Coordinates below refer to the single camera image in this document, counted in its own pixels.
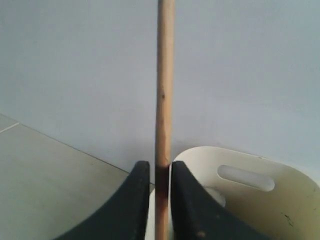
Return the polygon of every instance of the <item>gray wall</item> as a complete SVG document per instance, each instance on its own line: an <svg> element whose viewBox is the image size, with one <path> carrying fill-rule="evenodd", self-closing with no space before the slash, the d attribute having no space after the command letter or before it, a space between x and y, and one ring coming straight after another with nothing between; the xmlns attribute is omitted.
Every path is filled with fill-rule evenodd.
<svg viewBox="0 0 320 240"><path fill-rule="evenodd" d="M172 155L320 170L320 1L177 0ZM153 161L157 1L2 0L0 112L129 171Z"/></svg>

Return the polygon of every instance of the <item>black plastic piece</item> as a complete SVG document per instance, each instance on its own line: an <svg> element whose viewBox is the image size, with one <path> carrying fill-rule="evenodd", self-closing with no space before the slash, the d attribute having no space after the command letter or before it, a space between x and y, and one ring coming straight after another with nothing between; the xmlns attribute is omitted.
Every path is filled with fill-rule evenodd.
<svg viewBox="0 0 320 240"><path fill-rule="evenodd" d="M172 163L170 201L177 240L269 239L220 206L183 161Z"/></svg>
<svg viewBox="0 0 320 240"><path fill-rule="evenodd" d="M117 192L100 209L55 240L145 239L149 187L149 163L138 161Z"/></svg>

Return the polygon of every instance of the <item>cutout handle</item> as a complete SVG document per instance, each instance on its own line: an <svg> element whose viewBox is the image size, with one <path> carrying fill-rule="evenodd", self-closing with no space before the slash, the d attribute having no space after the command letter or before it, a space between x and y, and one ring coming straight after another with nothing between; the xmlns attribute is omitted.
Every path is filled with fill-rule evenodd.
<svg viewBox="0 0 320 240"><path fill-rule="evenodd" d="M222 179L243 184L264 192L270 192L275 188L275 181L271 177L233 166L221 165L218 167L217 173Z"/></svg>

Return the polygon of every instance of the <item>wooden stick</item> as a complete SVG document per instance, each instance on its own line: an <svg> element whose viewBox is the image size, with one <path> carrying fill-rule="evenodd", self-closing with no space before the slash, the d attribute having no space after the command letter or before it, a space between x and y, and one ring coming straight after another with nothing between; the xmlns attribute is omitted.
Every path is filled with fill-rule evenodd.
<svg viewBox="0 0 320 240"><path fill-rule="evenodd" d="M175 0L158 0L155 127L155 240L168 239Z"/></svg>

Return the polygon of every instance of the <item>tile floor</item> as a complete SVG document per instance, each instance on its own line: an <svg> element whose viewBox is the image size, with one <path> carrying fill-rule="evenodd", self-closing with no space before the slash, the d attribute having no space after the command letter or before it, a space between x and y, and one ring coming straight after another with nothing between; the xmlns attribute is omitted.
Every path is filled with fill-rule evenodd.
<svg viewBox="0 0 320 240"><path fill-rule="evenodd" d="M0 115L0 240L49 240L98 209L128 173Z"/></svg>

